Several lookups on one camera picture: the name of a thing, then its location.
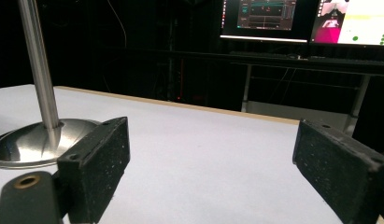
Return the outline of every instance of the textured black surface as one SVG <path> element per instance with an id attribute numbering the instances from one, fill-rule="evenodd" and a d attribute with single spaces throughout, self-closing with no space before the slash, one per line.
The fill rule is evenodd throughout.
<path id="1" fill-rule="evenodd" d="M 129 160 L 127 118 L 102 123 L 58 159 L 60 181 L 72 191 L 72 223 L 99 221 Z"/>
<path id="2" fill-rule="evenodd" d="M 376 223 L 384 156 L 325 124 L 301 120 L 293 162 L 344 223 Z"/>

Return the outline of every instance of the white tabletop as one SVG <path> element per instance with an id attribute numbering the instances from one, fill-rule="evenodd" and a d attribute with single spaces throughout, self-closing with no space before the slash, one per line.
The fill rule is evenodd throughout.
<path id="1" fill-rule="evenodd" d="M 297 122 L 54 90 L 60 119 L 128 117 L 131 161 L 100 223 L 341 223 L 292 164 Z M 39 121 L 33 85 L 0 89 L 0 135 Z M 31 171 L 0 169 L 0 189 Z"/>

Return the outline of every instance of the reflective metal base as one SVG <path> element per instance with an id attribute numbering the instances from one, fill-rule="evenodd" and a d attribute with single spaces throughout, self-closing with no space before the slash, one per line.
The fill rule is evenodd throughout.
<path id="1" fill-rule="evenodd" d="M 52 165 L 64 152 L 83 138 L 99 122 L 61 119 L 61 125 L 48 130 L 42 122 L 0 136 L 0 168 L 27 169 Z"/>

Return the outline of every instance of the screen display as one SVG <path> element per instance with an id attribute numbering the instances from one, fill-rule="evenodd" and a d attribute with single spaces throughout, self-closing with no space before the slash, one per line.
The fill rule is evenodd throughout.
<path id="1" fill-rule="evenodd" d="M 238 28 L 292 29 L 296 0 L 242 0 L 238 11 Z"/>
<path id="2" fill-rule="evenodd" d="M 306 43 L 317 1 L 224 0 L 221 38 Z"/>
<path id="3" fill-rule="evenodd" d="M 384 46 L 384 0 L 320 0 L 311 43 Z"/>

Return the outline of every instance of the metal pole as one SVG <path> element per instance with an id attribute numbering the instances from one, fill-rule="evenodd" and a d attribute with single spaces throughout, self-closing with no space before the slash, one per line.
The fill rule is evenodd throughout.
<path id="1" fill-rule="evenodd" d="M 37 3 L 36 0 L 19 0 L 19 7 L 43 124 L 47 129 L 54 129 L 58 127 L 60 121 L 40 28 Z"/>

